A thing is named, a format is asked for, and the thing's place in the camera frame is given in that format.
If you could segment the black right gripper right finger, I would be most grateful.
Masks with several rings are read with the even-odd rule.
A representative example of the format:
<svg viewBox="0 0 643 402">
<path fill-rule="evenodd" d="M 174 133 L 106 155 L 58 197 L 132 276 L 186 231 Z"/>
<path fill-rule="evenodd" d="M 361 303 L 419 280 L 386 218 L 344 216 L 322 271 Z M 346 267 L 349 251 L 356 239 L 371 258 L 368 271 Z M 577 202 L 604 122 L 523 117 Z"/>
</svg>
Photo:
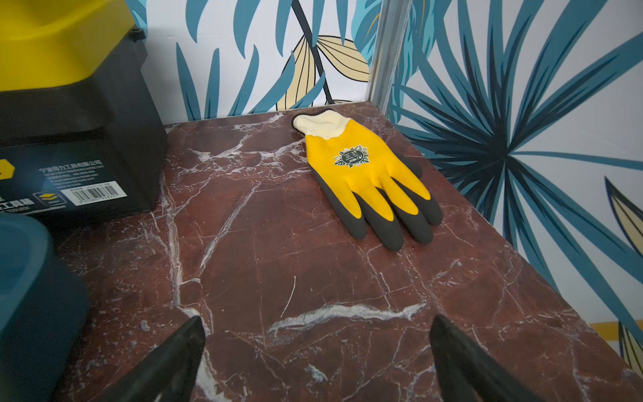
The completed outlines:
<svg viewBox="0 0 643 402">
<path fill-rule="evenodd" d="M 443 315 L 433 320 L 430 347 L 445 401 L 542 400 Z"/>
</svg>

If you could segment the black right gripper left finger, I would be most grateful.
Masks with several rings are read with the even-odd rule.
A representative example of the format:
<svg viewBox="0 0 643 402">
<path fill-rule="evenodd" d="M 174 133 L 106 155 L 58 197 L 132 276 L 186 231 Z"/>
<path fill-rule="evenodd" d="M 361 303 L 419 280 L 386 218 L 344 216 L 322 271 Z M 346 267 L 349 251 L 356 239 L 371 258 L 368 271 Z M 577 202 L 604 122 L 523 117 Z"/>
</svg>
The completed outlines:
<svg viewBox="0 0 643 402">
<path fill-rule="evenodd" d="M 202 318 L 190 318 L 97 400 L 189 401 L 205 340 Z"/>
</svg>

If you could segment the teal plastic tray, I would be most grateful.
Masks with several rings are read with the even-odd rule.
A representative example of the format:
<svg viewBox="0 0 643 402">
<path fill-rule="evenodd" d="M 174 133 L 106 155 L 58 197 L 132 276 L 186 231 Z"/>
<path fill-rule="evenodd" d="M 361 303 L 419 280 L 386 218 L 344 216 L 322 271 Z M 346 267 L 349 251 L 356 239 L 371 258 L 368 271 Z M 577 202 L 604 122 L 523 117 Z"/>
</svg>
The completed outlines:
<svg viewBox="0 0 643 402">
<path fill-rule="evenodd" d="M 1 399 L 46 401 L 90 310 L 87 288 L 36 219 L 1 217 Z"/>
</svg>

